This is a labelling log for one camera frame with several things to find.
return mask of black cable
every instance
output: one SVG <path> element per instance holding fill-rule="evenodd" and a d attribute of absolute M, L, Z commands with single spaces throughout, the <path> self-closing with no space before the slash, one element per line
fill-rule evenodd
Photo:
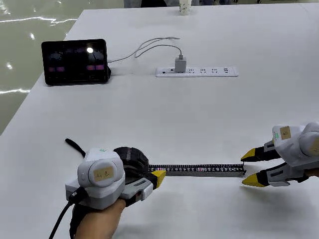
<path fill-rule="evenodd" d="M 60 216 L 58 217 L 58 220 L 56 220 L 56 223 L 54 225 L 54 228 L 49 236 L 49 239 L 53 239 L 54 234 L 56 233 L 56 230 L 58 229 L 60 222 L 66 213 L 66 211 L 71 207 L 73 204 L 78 204 L 83 199 L 88 197 L 88 193 L 85 191 L 85 188 L 79 187 L 77 190 L 75 190 L 68 198 L 68 203 L 63 208 L 62 212 L 60 213 Z"/>
<path fill-rule="evenodd" d="M 68 145 L 70 145 L 72 148 L 74 148 L 75 150 L 79 151 L 82 154 L 83 158 L 85 157 L 85 152 L 83 151 L 83 149 L 81 149 L 81 147 L 76 142 L 74 142 L 73 140 L 70 140 L 69 138 L 66 138 L 65 142 Z"/>
<path fill-rule="evenodd" d="M 56 233 L 56 230 L 58 229 L 59 225 L 60 225 L 60 222 L 64 216 L 64 214 L 66 213 L 66 211 L 69 209 L 69 207 L 71 207 L 73 205 L 73 203 L 70 203 L 68 202 L 65 207 L 63 208 L 62 212 L 60 213 L 60 216 L 58 218 L 58 220 L 56 221 L 55 225 L 54 225 L 54 228 L 49 236 L 49 239 L 53 239 L 54 237 L 54 234 Z"/>

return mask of white cable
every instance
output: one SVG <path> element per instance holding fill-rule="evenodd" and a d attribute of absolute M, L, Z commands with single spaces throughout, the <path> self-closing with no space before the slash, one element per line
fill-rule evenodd
<path fill-rule="evenodd" d="M 138 51 L 145 49 L 146 47 L 148 47 L 149 45 L 151 45 L 151 44 L 153 44 L 153 43 L 155 43 L 155 42 L 162 41 L 162 40 L 166 40 L 166 39 L 168 39 L 168 40 L 179 40 L 180 38 L 174 37 L 174 36 L 169 36 L 169 37 L 157 37 L 157 38 L 153 38 L 153 39 L 147 40 L 147 41 L 143 42 L 143 43 L 137 48 L 137 50 L 134 51 L 132 54 L 130 54 L 130 55 L 126 56 L 126 57 L 117 59 L 117 60 L 109 60 L 108 63 L 125 60 L 125 59 L 127 59 L 127 58 L 133 56 L 134 54 L 135 54 L 135 57 L 136 57 L 136 54 L 137 54 Z"/>
<path fill-rule="evenodd" d="M 177 46 L 173 46 L 173 45 L 163 45 L 163 44 L 161 44 L 161 45 L 155 45 L 155 46 L 152 46 L 151 48 L 149 48 L 149 49 L 147 49 L 147 50 L 143 51 L 140 55 L 136 56 L 135 58 L 140 57 L 140 56 L 141 56 L 141 55 L 143 55 L 145 52 L 147 52 L 147 51 L 149 51 L 149 50 L 151 50 L 151 49 L 153 49 L 153 48 L 155 48 L 155 47 L 158 47 L 158 46 L 170 46 L 170 47 L 175 47 L 175 48 L 177 48 L 177 49 L 179 50 L 179 52 L 180 52 L 180 56 L 183 56 L 183 54 L 182 54 L 182 52 L 181 52 L 181 49 L 180 49 L 179 47 L 177 47 Z"/>

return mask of sticker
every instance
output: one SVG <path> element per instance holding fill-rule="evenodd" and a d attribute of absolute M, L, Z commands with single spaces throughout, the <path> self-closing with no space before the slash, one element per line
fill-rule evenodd
<path fill-rule="evenodd" d="M 291 138 L 289 126 L 280 128 L 280 135 L 282 140 Z"/>
<path fill-rule="evenodd" d="M 96 182 L 99 182 L 108 178 L 113 178 L 114 177 L 113 167 L 96 169 L 93 171 L 93 175 L 94 175 L 94 180 Z"/>
<path fill-rule="evenodd" d="M 319 155 L 319 138 L 316 138 L 314 140 L 314 143 L 310 147 L 310 152 L 312 152 L 314 155 Z"/>

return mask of charging cable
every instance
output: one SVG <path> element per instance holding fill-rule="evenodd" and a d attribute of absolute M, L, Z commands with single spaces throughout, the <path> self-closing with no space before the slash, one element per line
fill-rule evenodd
<path fill-rule="evenodd" d="M 60 216 L 58 217 L 58 220 L 56 220 L 56 223 L 53 227 L 53 230 L 49 236 L 49 239 L 53 239 L 56 230 L 58 229 L 60 222 L 62 221 L 62 218 L 64 217 L 66 211 L 71 207 L 73 204 L 78 204 L 81 202 L 83 199 L 88 197 L 88 193 L 85 191 L 83 187 L 79 187 L 77 190 L 75 190 L 70 197 L 68 198 L 68 203 L 65 205 L 63 208 L 62 212 L 60 213 Z"/>
<path fill-rule="evenodd" d="M 159 47 L 159 46 L 169 46 L 169 47 L 174 47 L 176 49 L 179 50 L 179 56 L 176 57 L 175 59 L 175 72 L 176 73 L 184 73 L 186 71 L 186 58 L 183 56 L 183 53 L 181 51 L 181 49 L 177 46 L 174 46 L 174 45 L 168 45 L 168 44 L 159 44 L 159 45 L 155 45 L 155 46 L 152 46 L 148 49 L 146 49 L 145 51 L 143 51 L 142 53 L 139 53 L 139 51 L 147 48 L 148 46 L 154 44 L 155 42 L 158 42 L 158 41 L 162 41 L 162 40 L 179 40 L 180 38 L 179 37 L 174 37 L 174 36 L 169 36 L 169 37 L 157 37 L 157 38 L 153 38 L 153 39 L 150 39 L 150 40 L 147 40 L 145 42 L 143 42 L 138 48 L 136 51 L 134 51 L 132 54 L 126 56 L 126 57 L 123 57 L 123 58 L 120 58 L 120 59 L 117 59 L 117 60 L 109 60 L 108 63 L 112 63 L 112 62 L 116 62 L 116 61 L 122 61 L 122 60 L 125 60 L 127 58 L 130 58 L 131 56 L 134 55 L 135 58 L 139 58 L 141 55 L 143 55 L 145 52 L 155 48 L 155 47 Z"/>
<path fill-rule="evenodd" d="M 147 40 L 145 42 L 143 42 L 132 54 L 126 56 L 126 57 L 123 57 L 123 58 L 120 58 L 120 59 L 117 59 L 117 60 L 109 60 L 108 63 L 112 63 L 112 62 L 116 62 L 116 61 L 122 61 L 122 60 L 125 60 L 127 58 L 130 58 L 131 56 L 134 55 L 135 58 L 138 58 L 140 57 L 142 54 L 144 54 L 144 52 L 154 48 L 155 46 L 153 46 L 152 48 L 142 52 L 140 55 L 137 56 L 137 53 L 145 48 L 147 48 L 148 46 L 154 44 L 155 42 L 158 42 L 158 41 L 162 41 L 162 40 L 180 40 L 179 37 L 174 37 L 174 36 L 169 36 L 169 37 L 157 37 L 157 38 L 153 38 L 153 39 L 150 39 L 150 40 Z M 180 53 L 181 53 L 181 49 L 178 48 L 177 46 L 173 46 L 173 45 L 165 45 L 165 46 L 171 46 L 171 47 L 175 47 L 177 49 L 179 49 Z"/>

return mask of measuring tape blade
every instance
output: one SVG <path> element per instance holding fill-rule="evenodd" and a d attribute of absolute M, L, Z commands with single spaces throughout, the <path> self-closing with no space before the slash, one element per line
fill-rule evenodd
<path fill-rule="evenodd" d="M 150 164 L 149 172 L 166 171 L 166 176 L 242 177 L 244 164 Z"/>

